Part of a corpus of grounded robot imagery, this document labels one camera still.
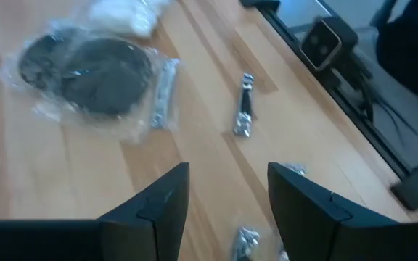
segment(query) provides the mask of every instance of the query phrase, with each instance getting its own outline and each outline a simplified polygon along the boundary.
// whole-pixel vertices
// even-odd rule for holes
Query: black round pad
[[[143,97],[152,75],[144,51],[122,40],[95,38],[72,49],[75,31],[44,36],[19,62],[22,79],[99,115],[122,115]]]

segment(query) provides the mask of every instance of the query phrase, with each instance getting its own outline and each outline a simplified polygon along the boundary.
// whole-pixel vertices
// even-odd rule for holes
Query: black mount
[[[266,8],[276,12],[280,6],[279,0],[239,0],[245,8]]]
[[[181,163],[97,220],[0,220],[0,260],[177,261],[188,197]]]
[[[291,260],[418,260],[418,223],[398,223],[269,163],[269,199]]]

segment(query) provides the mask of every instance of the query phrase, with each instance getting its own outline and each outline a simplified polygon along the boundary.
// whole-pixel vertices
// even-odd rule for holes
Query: clear plastic wrap
[[[301,164],[283,163],[282,165],[298,175],[306,174],[306,169]],[[283,249],[282,239],[277,229],[241,226],[231,246],[231,261],[288,260],[290,260],[288,253]]]
[[[156,49],[57,22],[6,57],[1,77],[30,94],[33,110],[51,120],[138,143],[152,126],[175,128],[178,63]]]
[[[96,0],[89,22],[97,29],[150,38],[157,21],[172,0]]]

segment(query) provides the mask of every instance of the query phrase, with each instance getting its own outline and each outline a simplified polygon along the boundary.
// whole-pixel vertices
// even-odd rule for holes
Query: metal clip
[[[154,101],[154,112],[151,117],[153,128],[167,128],[169,121],[169,110],[172,102],[173,82],[176,75],[176,64],[178,60],[167,61],[160,72],[157,80],[157,88]]]
[[[242,81],[242,93],[234,119],[233,133],[238,136],[249,137],[251,135],[252,108],[251,95],[253,92],[254,77],[245,73]]]
[[[259,238],[261,236],[257,231],[241,227],[235,238],[233,245],[232,261],[250,260],[253,250],[259,247]]]

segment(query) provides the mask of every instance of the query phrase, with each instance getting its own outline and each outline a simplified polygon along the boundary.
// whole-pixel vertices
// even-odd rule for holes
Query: wooden table
[[[0,65],[74,2],[82,1],[0,0]],[[350,200],[418,220],[388,191],[392,170],[257,10],[178,0],[149,44],[182,61],[179,129],[140,146],[37,117],[0,82],[0,218],[95,218],[190,162],[181,260],[226,260],[240,225],[273,227],[267,162],[297,162]],[[248,139],[231,133],[243,72],[256,79]]]

